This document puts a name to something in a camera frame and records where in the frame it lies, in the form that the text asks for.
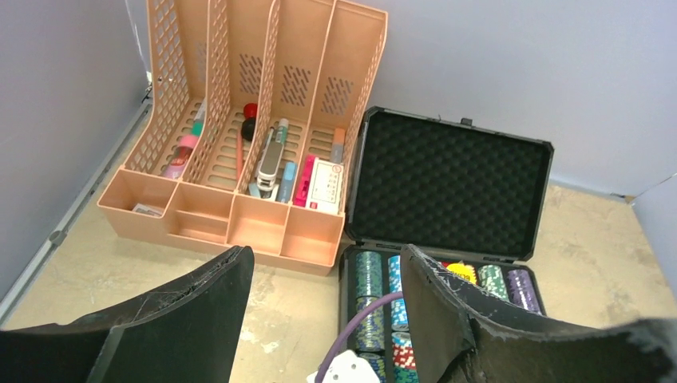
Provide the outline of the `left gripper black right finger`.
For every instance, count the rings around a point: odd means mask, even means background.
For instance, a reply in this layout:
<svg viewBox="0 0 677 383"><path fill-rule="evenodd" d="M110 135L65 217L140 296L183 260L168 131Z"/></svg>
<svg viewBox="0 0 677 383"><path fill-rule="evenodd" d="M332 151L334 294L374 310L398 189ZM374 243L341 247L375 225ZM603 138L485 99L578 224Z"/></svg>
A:
<svg viewBox="0 0 677 383"><path fill-rule="evenodd" d="M673 382L676 322L595 329L505 302L414 245L402 288L422 382Z"/></svg>

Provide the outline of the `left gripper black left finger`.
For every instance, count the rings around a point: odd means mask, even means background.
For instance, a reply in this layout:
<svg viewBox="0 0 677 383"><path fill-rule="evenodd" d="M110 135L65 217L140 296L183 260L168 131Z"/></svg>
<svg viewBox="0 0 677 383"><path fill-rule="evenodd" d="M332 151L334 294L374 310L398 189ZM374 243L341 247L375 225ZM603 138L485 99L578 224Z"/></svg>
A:
<svg viewBox="0 0 677 383"><path fill-rule="evenodd" d="M1 333L4 382L226 382L255 256L235 246L201 267L66 324Z"/></svg>

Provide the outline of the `yellow big blind button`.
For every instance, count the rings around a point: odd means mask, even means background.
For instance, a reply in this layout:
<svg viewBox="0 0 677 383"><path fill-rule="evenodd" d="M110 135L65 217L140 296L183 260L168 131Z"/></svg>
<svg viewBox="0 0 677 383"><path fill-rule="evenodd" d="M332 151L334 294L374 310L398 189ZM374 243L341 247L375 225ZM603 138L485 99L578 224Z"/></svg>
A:
<svg viewBox="0 0 677 383"><path fill-rule="evenodd" d="M464 263L450 263L445 268L465 281L477 285L477 272L473 266Z"/></svg>

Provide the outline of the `red white chip stack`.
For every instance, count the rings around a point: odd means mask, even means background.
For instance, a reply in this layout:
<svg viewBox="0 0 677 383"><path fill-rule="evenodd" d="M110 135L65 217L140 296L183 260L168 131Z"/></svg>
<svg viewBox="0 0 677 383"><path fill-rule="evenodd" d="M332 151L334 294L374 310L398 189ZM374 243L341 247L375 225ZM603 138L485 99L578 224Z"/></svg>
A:
<svg viewBox="0 0 677 383"><path fill-rule="evenodd" d="M414 348L408 332L398 331L391 334L394 366L399 369L416 369Z"/></svg>

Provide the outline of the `green white chip stack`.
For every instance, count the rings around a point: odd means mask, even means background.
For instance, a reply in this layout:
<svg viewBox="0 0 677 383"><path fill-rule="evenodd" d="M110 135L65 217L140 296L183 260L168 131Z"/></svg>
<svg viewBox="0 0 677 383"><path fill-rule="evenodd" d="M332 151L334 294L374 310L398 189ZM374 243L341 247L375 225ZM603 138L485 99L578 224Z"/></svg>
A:
<svg viewBox="0 0 677 383"><path fill-rule="evenodd" d="M485 265L480 267L478 275L481 287L499 299L505 302L509 301L508 289L499 266Z"/></svg>

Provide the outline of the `purple chip stack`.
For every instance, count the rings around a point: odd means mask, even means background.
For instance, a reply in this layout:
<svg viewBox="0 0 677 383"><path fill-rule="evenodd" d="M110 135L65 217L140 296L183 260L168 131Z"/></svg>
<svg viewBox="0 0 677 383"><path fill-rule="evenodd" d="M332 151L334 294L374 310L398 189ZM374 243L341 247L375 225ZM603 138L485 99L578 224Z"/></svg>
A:
<svg viewBox="0 0 677 383"><path fill-rule="evenodd" d="M508 272L511 302L523 309L543 314L536 289L526 270L510 270Z"/></svg>

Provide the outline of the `yellow blue chip stack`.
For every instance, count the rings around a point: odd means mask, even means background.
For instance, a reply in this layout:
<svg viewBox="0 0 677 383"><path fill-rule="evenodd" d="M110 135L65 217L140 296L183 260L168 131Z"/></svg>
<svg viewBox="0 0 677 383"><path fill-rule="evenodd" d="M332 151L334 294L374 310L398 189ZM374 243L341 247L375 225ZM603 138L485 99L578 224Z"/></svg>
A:
<svg viewBox="0 0 677 383"><path fill-rule="evenodd" d="M381 307L360 322L355 331L355 339L360 351L380 352L385 349L384 313Z"/></svg>

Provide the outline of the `black poker chip case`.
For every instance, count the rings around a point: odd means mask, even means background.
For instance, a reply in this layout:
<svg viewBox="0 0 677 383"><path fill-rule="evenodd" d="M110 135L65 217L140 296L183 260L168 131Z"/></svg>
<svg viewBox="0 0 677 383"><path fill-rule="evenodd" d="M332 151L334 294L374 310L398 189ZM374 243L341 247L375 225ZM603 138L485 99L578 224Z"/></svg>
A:
<svg viewBox="0 0 677 383"><path fill-rule="evenodd" d="M344 230L352 244L341 254L339 295L346 325L377 298L358 297L355 259L382 256L383 292L388 258L414 244L441 266L485 265L528 271L542 311L533 255L553 146L459 123L383 107L367 109L360 124Z"/></svg>

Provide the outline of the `silver stapler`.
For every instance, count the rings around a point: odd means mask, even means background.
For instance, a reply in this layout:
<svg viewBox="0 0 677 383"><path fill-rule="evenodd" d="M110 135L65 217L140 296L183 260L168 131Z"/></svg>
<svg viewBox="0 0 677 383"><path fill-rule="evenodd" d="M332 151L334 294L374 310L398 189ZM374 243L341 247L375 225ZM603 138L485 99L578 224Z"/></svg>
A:
<svg viewBox="0 0 677 383"><path fill-rule="evenodd" d="M275 141L275 131L272 128L259 161L256 173L256 185L263 199L270 198L277 185L279 166L283 158L284 145Z"/></svg>

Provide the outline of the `blue highlighter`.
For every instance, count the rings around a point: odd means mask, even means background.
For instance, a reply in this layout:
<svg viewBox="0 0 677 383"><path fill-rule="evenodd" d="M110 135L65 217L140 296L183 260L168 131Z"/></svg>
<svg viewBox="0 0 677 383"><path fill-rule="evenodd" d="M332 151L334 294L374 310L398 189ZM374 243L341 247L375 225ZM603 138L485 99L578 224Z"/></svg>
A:
<svg viewBox="0 0 677 383"><path fill-rule="evenodd" d="M297 165L293 161L286 162L282 178L280 181L276 201L288 203L291 200L292 189L294 187L295 173Z"/></svg>

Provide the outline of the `pink red bottle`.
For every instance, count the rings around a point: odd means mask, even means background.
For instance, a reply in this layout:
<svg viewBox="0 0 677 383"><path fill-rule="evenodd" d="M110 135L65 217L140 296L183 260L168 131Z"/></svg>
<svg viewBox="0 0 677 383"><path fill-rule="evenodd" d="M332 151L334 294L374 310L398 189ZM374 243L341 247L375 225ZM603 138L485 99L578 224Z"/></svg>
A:
<svg viewBox="0 0 677 383"><path fill-rule="evenodd" d="M161 173L164 178L177 180L182 175L203 131L205 115L206 102L203 101L194 116L189 134L180 139L170 161Z"/></svg>

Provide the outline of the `pink highlighter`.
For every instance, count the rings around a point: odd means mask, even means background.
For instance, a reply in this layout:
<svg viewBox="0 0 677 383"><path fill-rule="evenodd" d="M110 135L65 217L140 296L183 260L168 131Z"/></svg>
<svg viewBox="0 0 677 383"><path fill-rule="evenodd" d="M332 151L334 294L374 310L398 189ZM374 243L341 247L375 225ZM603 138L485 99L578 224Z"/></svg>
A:
<svg viewBox="0 0 677 383"><path fill-rule="evenodd" d="M306 206L315 160L316 156L314 155L306 156L305 162L303 163L303 166L301 168L299 176L299 184L295 189L295 196L293 199L293 204L295 206L299 207Z"/></svg>

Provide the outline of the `white red small box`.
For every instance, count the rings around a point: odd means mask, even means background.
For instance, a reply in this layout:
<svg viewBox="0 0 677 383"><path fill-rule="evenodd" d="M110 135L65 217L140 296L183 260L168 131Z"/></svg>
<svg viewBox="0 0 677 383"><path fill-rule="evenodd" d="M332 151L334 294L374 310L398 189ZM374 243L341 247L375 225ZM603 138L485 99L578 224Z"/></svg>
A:
<svg viewBox="0 0 677 383"><path fill-rule="evenodd" d="M342 164L315 160L307 194L306 208L328 214L338 214L342 193Z"/></svg>

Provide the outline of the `orange grey marker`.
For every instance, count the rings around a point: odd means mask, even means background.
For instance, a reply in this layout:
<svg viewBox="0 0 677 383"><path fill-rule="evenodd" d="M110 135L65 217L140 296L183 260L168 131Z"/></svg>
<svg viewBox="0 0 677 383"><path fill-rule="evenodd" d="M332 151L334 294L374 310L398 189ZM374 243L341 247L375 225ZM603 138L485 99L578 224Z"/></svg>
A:
<svg viewBox="0 0 677 383"><path fill-rule="evenodd" d="M335 164L343 163L343 151L345 144L346 132L342 128L336 128L331 144L330 161Z"/></svg>

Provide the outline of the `peach plastic desk organizer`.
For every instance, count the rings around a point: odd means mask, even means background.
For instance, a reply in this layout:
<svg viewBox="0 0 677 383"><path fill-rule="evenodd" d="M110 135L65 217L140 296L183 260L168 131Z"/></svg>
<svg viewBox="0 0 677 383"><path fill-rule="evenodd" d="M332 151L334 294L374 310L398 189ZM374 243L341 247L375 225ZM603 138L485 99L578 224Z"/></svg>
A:
<svg viewBox="0 0 677 383"><path fill-rule="evenodd" d="M99 199L121 237L326 275L388 15L353 1L149 1L149 123Z"/></svg>

